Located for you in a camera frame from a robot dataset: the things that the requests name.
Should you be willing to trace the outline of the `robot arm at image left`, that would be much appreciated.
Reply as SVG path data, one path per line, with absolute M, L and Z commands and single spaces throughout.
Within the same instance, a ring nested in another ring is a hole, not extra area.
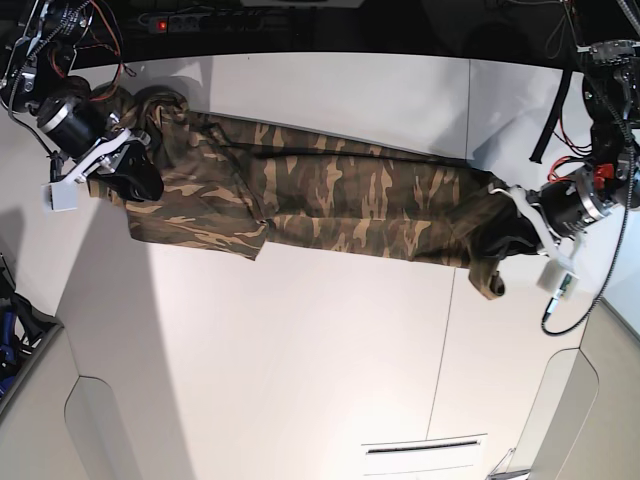
M 105 1 L 28 1 L 1 52 L 1 105 L 29 131 L 50 160 L 44 199 L 52 211 L 77 206 L 78 187 L 90 181 L 125 201 L 156 201 L 161 176 L 148 159 L 149 135 L 130 129 L 114 104 L 123 37 Z M 103 48 L 117 61 L 99 91 L 73 74 L 81 50 Z

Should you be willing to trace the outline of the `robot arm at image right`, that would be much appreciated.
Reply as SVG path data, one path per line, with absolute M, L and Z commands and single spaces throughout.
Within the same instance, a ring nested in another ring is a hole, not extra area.
M 541 159 L 557 136 L 571 151 L 553 163 L 546 184 L 525 199 L 542 218 L 541 230 L 519 212 L 496 226 L 498 244 L 508 255 L 542 250 L 577 239 L 590 225 L 623 206 L 639 206 L 639 5 L 635 1 L 556 1 L 557 59 L 564 69 L 554 103 L 530 157 Z M 590 141 L 571 141 L 563 123 L 563 106 L 573 72 L 583 76 L 581 93 L 592 121 Z

